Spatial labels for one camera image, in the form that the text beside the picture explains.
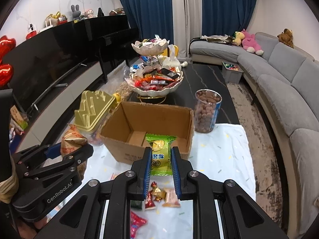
white curtain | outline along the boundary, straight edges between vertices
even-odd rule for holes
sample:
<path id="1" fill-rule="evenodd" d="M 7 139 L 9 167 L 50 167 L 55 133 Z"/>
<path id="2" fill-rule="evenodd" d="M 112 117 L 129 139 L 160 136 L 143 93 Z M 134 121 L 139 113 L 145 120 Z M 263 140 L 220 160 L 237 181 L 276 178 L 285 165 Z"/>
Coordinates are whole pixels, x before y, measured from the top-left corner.
<path id="1" fill-rule="evenodd" d="M 174 45 L 179 58 L 188 57 L 189 42 L 202 35 L 202 0 L 172 0 Z"/>

jar of chocolate balls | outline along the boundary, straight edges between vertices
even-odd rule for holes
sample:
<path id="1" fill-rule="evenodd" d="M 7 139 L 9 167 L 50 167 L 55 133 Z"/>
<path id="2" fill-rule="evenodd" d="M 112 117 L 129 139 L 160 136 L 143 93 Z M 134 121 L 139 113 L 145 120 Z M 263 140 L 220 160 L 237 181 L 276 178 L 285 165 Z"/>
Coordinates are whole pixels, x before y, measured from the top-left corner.
<path id="1" fill-rule="evenodd" d="M 195 93 L 195 131 L 209 133 L 213 130 L 221 106 L 221 96 L 215 91 L 202 89 Z"/>

white tablecloth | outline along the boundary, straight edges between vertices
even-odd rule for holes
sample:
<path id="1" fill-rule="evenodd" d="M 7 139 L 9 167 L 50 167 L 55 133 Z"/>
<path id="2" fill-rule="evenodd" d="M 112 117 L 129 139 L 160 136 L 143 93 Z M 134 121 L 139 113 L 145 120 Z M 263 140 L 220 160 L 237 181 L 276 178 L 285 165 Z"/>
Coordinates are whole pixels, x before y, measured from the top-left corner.
<path id="1" fill-rule="evenodd" d="M 209 134 L 195 132 L 189 161 L 193 169 L 204 173 L 211 180 L 220 182 L 227 179 L 235 180 L 256 200 L 253 163 L 248 140 L 241 125 L 216 124 Z M 130 168 L 128 164 L 118 163 L 104 145 L 94 147 L 94 154 L 88 159 L 87 170 L 80 188 L 91 179 L 97 179 L 100 182 L 108 181 L 113 173 L 119 174 Z M 153 180 L 159 187 L 174 188 L 171 176 L 151 176 L 151 182 Z M 80 188 L 76 189 L 67 200 Z M 157 209 L 154 210 L 134 210 L 137 215 L 148 220 L 147 225 L 138 230 L 136 239 L 193 238 L 192 201 L 181 201 L 180 208 L 162 207 L 162 202 L 156 205 Z"/>

plastic container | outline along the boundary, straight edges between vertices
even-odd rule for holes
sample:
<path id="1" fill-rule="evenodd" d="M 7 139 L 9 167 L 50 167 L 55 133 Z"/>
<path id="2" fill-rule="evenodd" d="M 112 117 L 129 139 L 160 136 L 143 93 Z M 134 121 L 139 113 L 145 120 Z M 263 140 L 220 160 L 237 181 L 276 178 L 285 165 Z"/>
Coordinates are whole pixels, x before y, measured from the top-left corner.
<path id="1" fill-rule="evenodd" d="M 195 131 L 209 133 L 214 129 L 222 97 L 219 93 L 202 89 L 195 93 L 197 103 L 195 106 Z"/>
<path id="2" fill-rule="evenodd" d="M 223 62 L 222 75 L 225 79 L 225 82 L 239 83 L 239 80 L 242 76 L 243 70 L 240 69 L 238 65 L 235 65 L 238 70 L 229 69 L 226 67 L 227 63 Z"/>
<path id="3" fill-rule="evenodd" d="M 82 92 L 80 108 L 74 111 L 74 124 L 91 145 L 103 145 L 100 131 L 116 106 L 115 96 L 103 91 Z"/>

gold plastic lid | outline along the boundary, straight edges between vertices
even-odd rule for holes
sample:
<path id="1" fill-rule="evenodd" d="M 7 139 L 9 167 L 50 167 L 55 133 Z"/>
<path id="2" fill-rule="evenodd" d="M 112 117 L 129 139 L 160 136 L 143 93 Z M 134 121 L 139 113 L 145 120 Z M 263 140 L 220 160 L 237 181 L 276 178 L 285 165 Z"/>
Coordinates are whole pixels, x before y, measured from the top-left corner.
<path id="1" fill-rule="evenodd" d="M 81 96 L 80 108 L 74 111 L 75 125 L 84 131 L 91 131 L 111 106 L 116 107 L 115 96 L 103 91 L 84 91 Z"/>

